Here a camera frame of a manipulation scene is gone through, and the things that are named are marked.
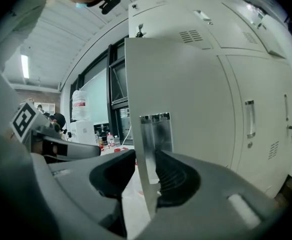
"white cable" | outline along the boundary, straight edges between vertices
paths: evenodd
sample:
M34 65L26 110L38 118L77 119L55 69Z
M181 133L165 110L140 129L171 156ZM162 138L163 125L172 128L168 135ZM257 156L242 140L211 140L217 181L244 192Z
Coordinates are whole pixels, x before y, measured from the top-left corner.
M129 131L128 131L127 136L125 137L124 141L123 141L122 144L121 144L121 147L124 145L124 143L125 143L127 137L129 136L130 130L131 130L131 126L130 126L130 128L129 128Z

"fluorescent light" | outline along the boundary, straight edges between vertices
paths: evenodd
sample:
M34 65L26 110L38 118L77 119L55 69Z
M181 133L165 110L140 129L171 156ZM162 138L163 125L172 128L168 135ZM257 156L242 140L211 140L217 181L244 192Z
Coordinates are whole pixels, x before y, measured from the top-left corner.
M24 77L29 78L29 68L28 68L28 56L21 55L22 71L24 72Z

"table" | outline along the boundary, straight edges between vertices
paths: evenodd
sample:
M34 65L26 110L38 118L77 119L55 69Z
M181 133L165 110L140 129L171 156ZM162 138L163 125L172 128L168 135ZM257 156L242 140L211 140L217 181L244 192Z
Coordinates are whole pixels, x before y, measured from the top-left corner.
M113 153L115 151L115 149L123 150L122 148L127 148L129 150L133 150L135 147L133 145L121 145L120 147L116 147L116 146L108 147L108 146L105 146L104 147L104 151L101 151L101 156L107 155L107 154L111 154L111 153Z

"vent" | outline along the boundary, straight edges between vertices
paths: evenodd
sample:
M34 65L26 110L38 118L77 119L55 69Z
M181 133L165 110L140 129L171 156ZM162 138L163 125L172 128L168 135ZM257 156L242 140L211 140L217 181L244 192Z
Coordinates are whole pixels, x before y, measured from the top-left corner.
M249 32L242 32L244 34L244 36L246 37L246 39L248 40L248 42L252 43L252 44L257 44L256 39L252 36L251 33Z
M184 31L179 33L184 43L202 41L202 37L197 30Z
M270 151L269 151L269 155L268 155L268 160L273 158L274 156L277 155L277 150L278 150L278 144L279 141L275 142L274 144L272 144L270 146Z

